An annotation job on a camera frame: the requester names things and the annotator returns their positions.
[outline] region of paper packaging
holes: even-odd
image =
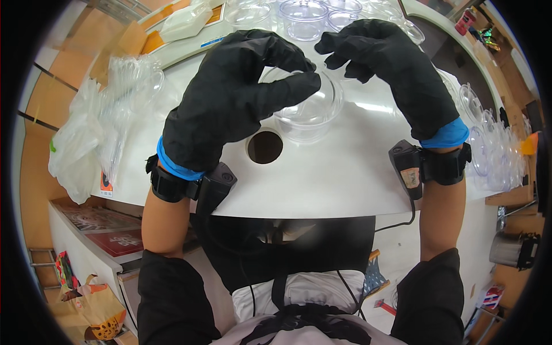
[[[138,55],[146,43],[147,34],[144,29],[133,21],[106,44],[94,66],[90,70],[90,78],[96,79],[104,87],[108,85],[109,58]]]
[[[499,285],[490,281],[479,293],[479,298],[475,304],[476,308],[487,307],[494,309],[498,306],[502,295],[504,294],[504,285]]]
[[[92,278],[90,275],[87,284],[75,290],[62,291],[59,302],[48,304],[57,323],[73,341],[111,340],[123,327],[126,309],[107,284],[89,285]]]

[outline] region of hand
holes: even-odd
[[[259,84],[265,66],[304,73]],[[214,169],[224,144],[254,134],[260,120],[317,92],[315,69],[298,47],[273,32],[228,35],[205,55],[180,106],[167,117],[164,154],[192,171]]]
[[[357,20],[339,33],[323,33],[315,45],[335,70],[350,60],[345,77],[367,82],[374,74],[391,87],[395,103],[412,127],[414,139],[428,140],[459,117],[447,88],[431,61],[395,24]],[[461,141],[467,129],[457,134]]]

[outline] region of stack of plastic containers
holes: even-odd
[[[478,189],[495,192],[522,185],[525,160],[517,136],[504,122],[495,121],[492,111],[483,110],[469,83],[460,87],[458,96],[459,110],[468,116],[466,124],[473,124],[468,138],[472,162],[466,167],[466,176],[474,178]]]

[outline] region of plastic bag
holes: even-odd
[[[109,85],[100,92],[98,113],[104,140],[95,148],[95,152],[102,171],[114,187],[129,130],[137,118],[144,116],[144,113],[132,111],[132,100],[138,86],[160,71],[158,61],[150,55],[126,58],[112,56],[109,60]],[[141,96],[144,99],[153,97],[148,93]]]
[[[69,119],[50,141],[48,171],[77,204],[90,197],[99,176],[99,164],[93,152],[103,139],[96,118],[99,84],[87,80],[69,106]]]
[[[159,36],[165,43],[194,37],[212,16],[213,10],[209,3],[191,3],[174,12],[165,20],[159,31]]]

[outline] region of red sign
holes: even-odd
[[[113,257],[144,250],[141,230],[90,233],[86,237]]]

